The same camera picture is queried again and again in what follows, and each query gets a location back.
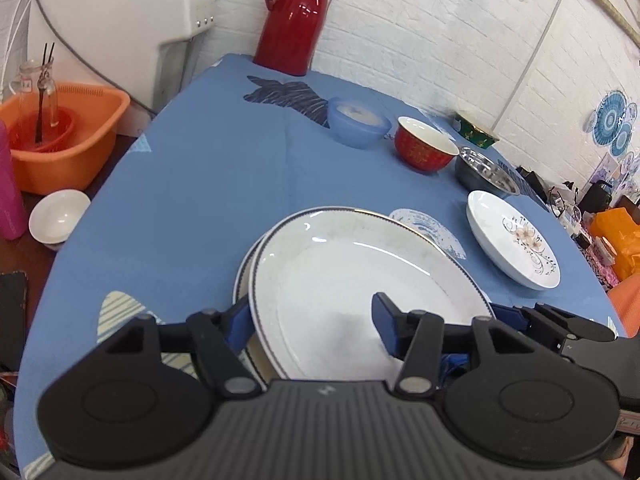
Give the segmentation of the green gold patterned bowl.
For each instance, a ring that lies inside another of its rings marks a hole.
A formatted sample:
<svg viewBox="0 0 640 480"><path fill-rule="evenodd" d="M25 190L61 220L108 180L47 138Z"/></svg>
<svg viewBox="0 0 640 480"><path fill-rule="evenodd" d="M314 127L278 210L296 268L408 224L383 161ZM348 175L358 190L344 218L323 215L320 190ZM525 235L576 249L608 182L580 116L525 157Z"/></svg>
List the green gold patterned bowl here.
<svg viewBox="0 0 640 480"><path fill-rule="evenodd" d="M499 141L491 131L477 127L474 122L470 122L469 119L466 119L459 113L454 114L452 126L460 136L463 136L479 148L490 148Z"/></svg>

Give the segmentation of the orange bag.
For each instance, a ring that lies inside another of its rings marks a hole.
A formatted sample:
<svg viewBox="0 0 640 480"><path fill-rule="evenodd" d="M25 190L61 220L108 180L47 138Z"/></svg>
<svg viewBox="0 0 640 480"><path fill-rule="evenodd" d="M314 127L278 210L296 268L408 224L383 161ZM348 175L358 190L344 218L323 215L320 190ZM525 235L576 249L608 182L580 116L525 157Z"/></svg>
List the orange bag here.
<svg viewBox="0 0 640 480"><path fill-rule="evenodd" d="M616 251L613 270L623 281L639 273L640 228L625 208L598 212L591 221L592 236L606 238Z"/></svg>

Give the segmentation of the red thermos jug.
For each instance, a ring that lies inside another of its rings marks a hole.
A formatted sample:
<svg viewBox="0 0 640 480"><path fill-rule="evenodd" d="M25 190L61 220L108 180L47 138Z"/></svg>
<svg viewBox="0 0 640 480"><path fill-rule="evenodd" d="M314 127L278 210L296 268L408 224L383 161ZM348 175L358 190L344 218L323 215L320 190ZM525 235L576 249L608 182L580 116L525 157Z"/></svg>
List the red thermos jug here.
<svg viewBox="0 0 640 480"><path fill-rule="evenodd" d="M329 0L265 0L268 15L254 63L291 76L304 76L311 63Z"/></svg>

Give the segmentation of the glass bottle with sticks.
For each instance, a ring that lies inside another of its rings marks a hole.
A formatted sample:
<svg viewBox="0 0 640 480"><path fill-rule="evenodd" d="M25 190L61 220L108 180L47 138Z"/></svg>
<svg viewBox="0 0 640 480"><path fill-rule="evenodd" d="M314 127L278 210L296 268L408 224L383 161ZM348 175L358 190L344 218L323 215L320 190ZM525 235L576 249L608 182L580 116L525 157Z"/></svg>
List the glass bottle with sticks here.
<svg viewBox="0 0 640 480"><path fill-rule="evenodd" d="M10 83L18 96L20 143L40 150L58 135L58 90L52 76L55 43L46 42L40 60L28 60Z"/></svg>

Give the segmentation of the blue paper fan decorations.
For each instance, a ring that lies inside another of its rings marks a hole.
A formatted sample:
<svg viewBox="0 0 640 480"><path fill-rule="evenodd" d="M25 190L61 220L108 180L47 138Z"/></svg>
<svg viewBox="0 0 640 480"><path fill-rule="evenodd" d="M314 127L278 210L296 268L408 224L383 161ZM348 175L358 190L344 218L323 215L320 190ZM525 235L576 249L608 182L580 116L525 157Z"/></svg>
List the blue paper fan decorations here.
<svg viewBox="0 0 640 480"><path fill-rule="evenodd" d="M597 146L610 150L614 158L626 155L639 123L639 104L622 90L608 92L588 115L582 127Z"/></svg>

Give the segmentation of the translucent blue plastic bowl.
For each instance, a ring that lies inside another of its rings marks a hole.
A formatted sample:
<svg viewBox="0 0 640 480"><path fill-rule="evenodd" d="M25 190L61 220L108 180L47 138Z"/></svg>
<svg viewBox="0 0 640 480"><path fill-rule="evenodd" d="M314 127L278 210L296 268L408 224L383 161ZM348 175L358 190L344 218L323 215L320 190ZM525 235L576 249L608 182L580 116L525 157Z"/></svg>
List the translucent blue plastic bowl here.
<svg viewBox="0 0 640 480"><path fill-rule="evenodd" d="M377 108L343 98L329 99L326 116L334 139L358 150L372 148L392 128L390 120Z"/></svg>

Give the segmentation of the white floral plate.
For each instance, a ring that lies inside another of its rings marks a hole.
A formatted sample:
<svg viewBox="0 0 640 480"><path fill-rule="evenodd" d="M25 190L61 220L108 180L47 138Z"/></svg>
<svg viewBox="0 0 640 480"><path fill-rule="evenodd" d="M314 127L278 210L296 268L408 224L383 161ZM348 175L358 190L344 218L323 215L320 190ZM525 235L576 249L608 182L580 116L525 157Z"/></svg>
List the white floral plate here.
<svg viewBox="0 0 640 480"><path fill-rule="evenodd" d="M472 191L466 199L466 218L480 248L513 281L533 290L559 286L561 270L550 245L508 202Z"/></svg>

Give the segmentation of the red bowl white inside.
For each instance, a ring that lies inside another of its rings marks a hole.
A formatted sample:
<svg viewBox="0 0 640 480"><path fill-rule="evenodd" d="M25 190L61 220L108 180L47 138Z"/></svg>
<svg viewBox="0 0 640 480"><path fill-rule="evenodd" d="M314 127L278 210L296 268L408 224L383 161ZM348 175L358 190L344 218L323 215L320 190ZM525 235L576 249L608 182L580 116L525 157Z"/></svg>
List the red bowl white inside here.
<svg viewBox="0 0 640 480"><path fill-rule="evenodd" d="M400 116L394 145L400 158L421 172L444 169L459 155L459 148L445 133L420 120Z"/></svg>

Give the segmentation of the large white rimmed plate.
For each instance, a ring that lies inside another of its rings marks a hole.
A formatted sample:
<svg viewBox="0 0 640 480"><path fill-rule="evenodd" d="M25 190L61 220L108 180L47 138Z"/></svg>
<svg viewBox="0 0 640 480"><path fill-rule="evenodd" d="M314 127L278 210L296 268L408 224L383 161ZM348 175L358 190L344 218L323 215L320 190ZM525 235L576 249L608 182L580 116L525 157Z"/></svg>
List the large white rimmed plate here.
<svg viewBox="0 0 640 480"><path fill-rule="evenodd" d="M262 238L259 237L241 262L233 286L232 302L234 304L248 294L250 289L250 268L253 265L257 248L261 241ZM263 389L269 385L273 378L278 378L278 373L271 365L268 356L266 356L256 333L250 336L245 349L239 353L239 359Z"/></svg>

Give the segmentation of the small white bowl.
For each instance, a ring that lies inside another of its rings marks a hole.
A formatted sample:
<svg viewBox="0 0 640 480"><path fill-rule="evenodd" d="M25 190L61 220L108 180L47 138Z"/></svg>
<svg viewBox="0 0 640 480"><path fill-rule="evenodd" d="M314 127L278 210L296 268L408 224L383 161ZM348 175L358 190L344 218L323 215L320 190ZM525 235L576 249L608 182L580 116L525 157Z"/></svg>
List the small white bowl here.
<svg viewBox="0 0 640 480"><path fill-rule="evenodd" d="M57 252L90 204L90 198L77 190L61 190L44 196L29 216L29 233L38 243Z"/></svg>

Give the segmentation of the white water dispenser machine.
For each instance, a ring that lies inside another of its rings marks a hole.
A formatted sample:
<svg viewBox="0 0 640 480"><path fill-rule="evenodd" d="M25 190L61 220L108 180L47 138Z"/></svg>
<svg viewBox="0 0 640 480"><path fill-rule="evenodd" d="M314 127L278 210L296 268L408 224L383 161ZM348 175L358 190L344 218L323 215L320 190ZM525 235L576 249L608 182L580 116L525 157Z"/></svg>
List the white water dispenser machine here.
<svg viewBox="0 0 640 480"><path fill-rule="evenodd" d="M158 113L191 80L216 0L32 0L27 54L59 81L103 81Z"/></svg>

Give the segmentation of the orange plastic basin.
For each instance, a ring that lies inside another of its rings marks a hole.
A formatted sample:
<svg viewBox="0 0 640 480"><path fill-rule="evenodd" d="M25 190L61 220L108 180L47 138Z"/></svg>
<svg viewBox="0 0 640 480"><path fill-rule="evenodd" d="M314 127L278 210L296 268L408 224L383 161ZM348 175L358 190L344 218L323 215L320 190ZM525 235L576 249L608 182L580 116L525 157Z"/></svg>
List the orange plastic basin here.
<svg viewBox="0 0 640 480"><path fill-rule="evenodd" d="M57 151L11 151L17 187L37 195L88 188L114 150L116 129L129 105L130 97L122 90L60 82L58 111L70 116L70 132Z"/></svg>

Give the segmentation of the black kettle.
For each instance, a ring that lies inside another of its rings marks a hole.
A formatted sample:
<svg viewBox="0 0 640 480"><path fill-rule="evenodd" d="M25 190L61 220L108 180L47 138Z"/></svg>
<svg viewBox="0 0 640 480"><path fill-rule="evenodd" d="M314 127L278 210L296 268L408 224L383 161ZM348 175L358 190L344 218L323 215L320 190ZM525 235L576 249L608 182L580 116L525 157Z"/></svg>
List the black kettle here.
<svg viewBox="0 0 640 480"><path fill-rule="evenodd" d="M605 180L591 183L585 195L578 203L581 212L597 214L608 209L612 202L613 188Z"/></svg>

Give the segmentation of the stainless steel bowl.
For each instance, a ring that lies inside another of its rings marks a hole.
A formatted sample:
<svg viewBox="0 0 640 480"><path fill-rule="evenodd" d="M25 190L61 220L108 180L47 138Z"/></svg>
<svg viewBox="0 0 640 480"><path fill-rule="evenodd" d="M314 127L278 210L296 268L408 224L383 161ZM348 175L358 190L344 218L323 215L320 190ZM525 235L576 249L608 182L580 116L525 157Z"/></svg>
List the stainless steel bowl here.
<svg viewBox="0 0 640 480"><path fill-rule="evenodd" d="M500 198L517 196L520 188L496 162L480 152L462 146L454 162L454 173L469 192L484 191Z"/></svg>

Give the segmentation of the pink water bottle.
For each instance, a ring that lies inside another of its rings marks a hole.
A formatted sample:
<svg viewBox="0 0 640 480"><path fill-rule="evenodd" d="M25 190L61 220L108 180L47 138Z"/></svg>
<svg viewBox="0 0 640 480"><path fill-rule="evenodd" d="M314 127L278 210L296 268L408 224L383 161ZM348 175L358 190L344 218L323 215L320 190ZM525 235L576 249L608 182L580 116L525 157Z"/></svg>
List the pink water bottle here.
<svg viewBox="0 0 640 480"><path fill-rule="evenodd" d="M15 181L8 129L0 122L0 228L5 240L16 240L28 229L23 197Z"/></svg>

